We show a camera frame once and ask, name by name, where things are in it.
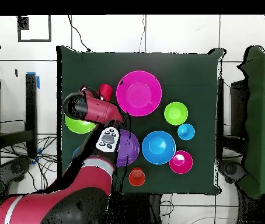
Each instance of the lime green bowl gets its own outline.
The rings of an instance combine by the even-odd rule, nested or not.
[[[188,111],[181,102],[172,102],[166,106],[163,115],[169,124],[181,125],[186,121]]]
[[[65,123],[72,132],[77,134],[85,134],[94,129],[95,125],[92,122],[87,122],[83,120],[73,120],[64,114]]]

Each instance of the blue bowl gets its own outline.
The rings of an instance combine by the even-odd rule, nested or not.
[[[177,130],[178,136],[182,140],[191,140],[195,136],[195,129],[190,124],[182,124]]]
[[[142,153],[147,161],[161,165],[169,162],[175,154],[175,141],[165,131],[148,134],[142,143]]]
[[[76,155],[77,151],[79,151],[79,148],[80,146],[75,149],[74,153],[72,154],[72,158]]]

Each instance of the pink plate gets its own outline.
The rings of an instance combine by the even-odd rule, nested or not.
[[[174,173],[187,173],[193,166],[193,159],[186,151],[176,151],[174,157],[169,162],[170,168]]]
[[[121,79],[116,97],[119,106],[131,116],[151,114],[162,98],[162,88],[157,78],[146,71],[132,71]]]

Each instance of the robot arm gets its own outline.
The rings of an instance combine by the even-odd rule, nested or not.
[[[0,224],[101,224],[123,118],[117,106],[95,98],[88,89],[69,95],[63,106],[66,115],[97,127],[64,173],[63,188],[56,181],[47,193],[10,195],[0,203]]]

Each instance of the white tile wall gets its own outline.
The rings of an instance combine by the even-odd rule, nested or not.
[[[238,220],[238,207],[217,207],[215,211],[215,224],[236,224]]]
[[[147,15],[148,53],[208,53],[219,46],[219,15]]]
[[[45,18],[30,18],[29,25],[48,26]],[[51,42],[18,42],[16,16],[0,16],[0,60],[56,60],[56,46],[71,46],[71,26],[67,16],[51,16]],[[34,39],[40,38],[38,29]]]
[[[161,215],[168,214],[172,207],[161,206]],[[161,216],[162,224],[214,224],[215,207],[175,206],[172,213]]]
[[[37,90],[37,133],[57,132],[57,63],[0,61],[1,121],[26,119],[26,73],[40,78]],[[23,122],[1,124],[2,132],[24,130]]]
[[[265,49],[265,15],[221,15],[224,61],[243,61],[246,49],[253,45]]]
[[[92,51],[118,53],[139,52],[144,31],[143,15],[72,16],[72,25],[82,41]],[[73,49],[86,51],[79,34],[73,29]],[[141,51],[144,51],[144,36]]]
[[[83,43],[94,52],[132,53],[139,49],[145,51],[145,35],[140,46],[144,31],[142,21],[145,23],[143,15],[72,16],[72,24],[79,30]],[[146,21],[148,53],[200,54],[208,53],[219,46],[226,49],[222,76],[229,86],[232,82],[245,78],[236,66],[242,62],[246,48],[258,44],[265,49],[265,16],[262,15],[147,15]],[[29,25],[30,30],[22,31],[23,38],[47,37],[46,16],[29,16]],[[50,43],[18,43],[16,16],[0,16],[1,118],[2,121],[25,119],[25,73],[35,72],[40,77],[40,89],[37,89],[39,134],[55,134],[57,124],[57,64],[40,60],[56,60],[57,45],[86,51],[76,30],[71,30],[68,16],[52,16],[51,27]],[[15,69],[18,70],[18,77],[15,76]],[[229,90],[230,88],[224,85],[226,124],[231,123]],[[18,130],[23,130],[23,123],[2,125],[2,131]],[[224,133],[230,134],[229,126],[224,126]],[[233,155],[237,154],[224,150],[224,156]],[[38,167],[32,165],[30,171],[36,178],[35,186],[40,188]],[[49,182],[55,179],[55,172],[48,171],[47,175]],[[235,186],[224,182],[220,174],[218,184],[222,188],[222,193],[217,196],[173,194],[172,203],[185,206],[175,206],[170,215],[162,217],[163,224],[234,224],[235,220],[227,218],[237,218],[237,207],[230,207],[238,205]],[[14,183],[11,188],[12,193],[32,191],[33,181],[29,174],[22,182]],[[164,200],[170,200],[170,194],[163,195],[162,201]],[[169,213],[170,208],[172,209],[170,206],[162,206],[161,214]],[[215,220],[215,216],[225,219]]]

